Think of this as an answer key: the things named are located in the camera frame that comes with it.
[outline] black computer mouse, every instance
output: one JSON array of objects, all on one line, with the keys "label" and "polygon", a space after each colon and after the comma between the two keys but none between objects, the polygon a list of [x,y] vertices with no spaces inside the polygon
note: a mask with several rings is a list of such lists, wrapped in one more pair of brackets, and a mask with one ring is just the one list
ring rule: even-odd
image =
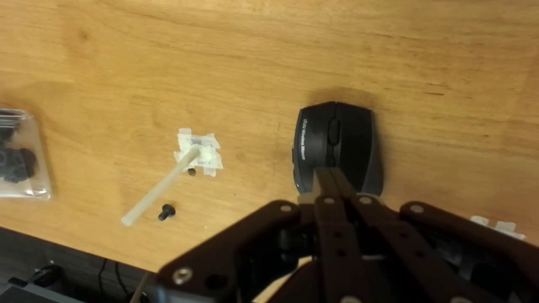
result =
[{"label": "black computer mouse", "polygon": [[292,177],[311,192],[319,167],[338,167],[356,192],[378,196],[383,174],[372,111],[343,103],[302,108],[292,142]]}]

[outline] wood grain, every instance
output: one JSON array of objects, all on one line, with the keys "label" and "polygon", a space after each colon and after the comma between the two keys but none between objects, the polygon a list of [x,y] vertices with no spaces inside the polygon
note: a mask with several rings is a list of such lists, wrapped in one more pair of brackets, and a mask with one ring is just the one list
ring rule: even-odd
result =
[{"label": "wood grain", "polygon": [[[294,201],[296,113],[372,108],[397,207],[513,221],[539,244],[539,4],[532,0],[0,2],[0,100],[40,121],[50,202],[0,226],[156,271],[272,199]],[[174,132],[213,132],[225,170],[119,217],[173,165]]]}]

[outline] wooden table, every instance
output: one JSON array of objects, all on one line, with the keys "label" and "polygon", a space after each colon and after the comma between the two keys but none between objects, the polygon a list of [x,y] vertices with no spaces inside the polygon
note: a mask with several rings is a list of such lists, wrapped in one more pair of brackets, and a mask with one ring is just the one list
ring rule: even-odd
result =
[{"label": "wooden table", "polygon": [[[272,199],[296,199],[297,110],[373,110],[382,199],[513,221],[539,244],[539,4],[436,0],[0,2],[0,100],[40,121],[50,202],[0,226],[156,271]],[[181,179],[176,128],[215,133],[225,170]],[[178,216],[158,222],[163,202]]]}]

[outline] mouse scroll wheel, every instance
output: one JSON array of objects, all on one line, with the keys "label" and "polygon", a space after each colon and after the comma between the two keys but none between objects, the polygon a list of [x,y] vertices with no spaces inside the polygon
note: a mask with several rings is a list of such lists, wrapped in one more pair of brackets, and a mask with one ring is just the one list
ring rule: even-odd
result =
[{"label": "mouse scroll wheel", "polygon": [[328,132],[328,143],[334,147],[334,145],[338,145],[338,138],[340,138],[340,121],[331,120],[329,132]]}]

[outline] black cable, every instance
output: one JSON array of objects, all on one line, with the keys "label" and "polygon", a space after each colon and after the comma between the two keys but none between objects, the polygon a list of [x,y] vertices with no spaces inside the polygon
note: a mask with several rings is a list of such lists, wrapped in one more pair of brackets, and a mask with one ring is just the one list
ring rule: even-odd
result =
[{"label": "black cable", "polygon": [[102,259],[100,270],[99,270],[99,275],[97,275],[97,285],[99,285],[100,297],[105,297],[104,288],[102,288],[102,271],[104,271],[104,268],[105,268],[105,259]]},{"label": "black cable", "polygon": [[131,293],[129,293],[127,288],[122,285],[122,280],[121,280],[121,275],[119,275],[119,265],[117,265],[117,263],[114,263],[114,273],[116,273],[116,280],[117,280],[122,293],[124,293],[126,297],[129,297]]}]

